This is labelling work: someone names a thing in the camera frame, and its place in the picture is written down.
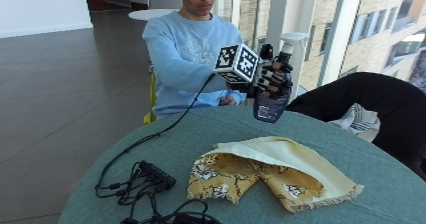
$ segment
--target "white wall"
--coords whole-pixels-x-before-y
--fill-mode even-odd
[[[92,27],[87,0],[0,0],[0,38]]]

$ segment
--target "sweatshirt sleeve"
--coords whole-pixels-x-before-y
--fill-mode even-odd
[[[162,21],[152,19],[148,22],[143,38],[147,41],[155,74],[163,84],[179,90],[199,92],[214,73],[211,67],[180,57],[174,36]],[[222,90],[227,90],[227,81],[215,75],[203,92]]]

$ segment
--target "green tablecloth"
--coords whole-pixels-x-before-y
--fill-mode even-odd
[[[64,208],[60,223],[120,223],[130,206],[116,198],[95,196],[95,185],[106,164],[131,144],[164,130],[180,117],[156,121],[135,130],[99,158],[88,170]],[[265,183],[257,182],[240,203],[208,200],[208,214],[223,223],[426,223],[426,183],[372,143],[344,130],[299,113],[285,112],[276,124],[257,121],[252,107],[220,107],[192,110],[179,125],[160,138],[136,147],[114,165],[106,184],[130,177],[135,162],[146,160],[171,174],[175,187],[158,195],[159,212],[170,214],[187,200],[191,168],[195,160],[219,142],[243,141],[263,136],[283,136],[316,150],[345,175],[361,185],[353,201],[313,210],[289,213]],[[186,210],[200,211],[200,205]],[[151,217],[148,199],[136,207],[135,218]]]

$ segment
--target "connector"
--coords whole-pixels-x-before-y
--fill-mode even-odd
[[[156,165],[146,161],[142,161],[139,164],[139,168],[143,171],[150,171],[150,174],[146,179],[147,181],[152,181],[154,184],[164,183],[167,190],[170,190],[175,186],[176,179],[170,174],[167,174]]]

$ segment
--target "black cable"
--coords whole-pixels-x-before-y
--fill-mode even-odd
[[[187,113],[190,112],[190,110],[191,110],[192,106],[195,105],[195,103],[196,103],[196,101],[198,101],[198,98],[199,98],[199,96],[200,96],[200,94],[202,94],[206,86],[208,85],[208,83],[211,82],[211,80],[212,80],[212,78],[214,78],[215,76],[216,76],[216,74],[212,73],[211,76],[208,77],[208,79],[207,79],[207,81],[206,81],[206,83],[204,83],[204,85],[203,85],[203,87],[202,87],[202,89],[200,89],[200,91],[199,91],[199,93],[198,93],[198,95],[196,95],[196,97],[195,97],[194,102],[191,103],[187,111],[186,111],[184,114],[180,116],[180,118],[175,121],[175,123],[174,123],[168,128],[166,128],[163,131],[160,131],[160,132],[158,132],[158,133],[155,133],[155,134],[152,134],[152,135],[148,135],[148,136],[146,136],[143,139],[138,140],[138,141],[136,141],[128,148],[126,148],[126,149],[115,156],[115,158],[107,163],[107,165],[106,165],[106,167],[104,167],[104,169],[103,169],[102,176],[100,176],[100,178],[99,178],[98,184],[96,184],[96,186],[95,186],[95,190],[96,190],[95,193],[96,193],[96,196],[98,196],[99,198],[107,198],[107,197],[112,197],[112,196],[116,196],[116,195],[118,195],[118,192],[116,192],[115,194],[110,194],[110,195],[102,195],[102,194],[99,193],[99,190],[102,189],[100,187],[102,187],[102,183],[103,183],[106,174],[107,174],[107,172],[108,172],[112,164],[114,164],[114,163],[119,160],[119,158],[120,158],[126,153],[128,153],[135,147],[138,147],[140,144],[143,144],[144,142],[150,141],[150,140],[154,139],[155,137],[160,137],[163,133],[166,133],[167,131],[170,131],[170,130],[178,125],[178,123],[183,120],[183,118],[186,117]]]

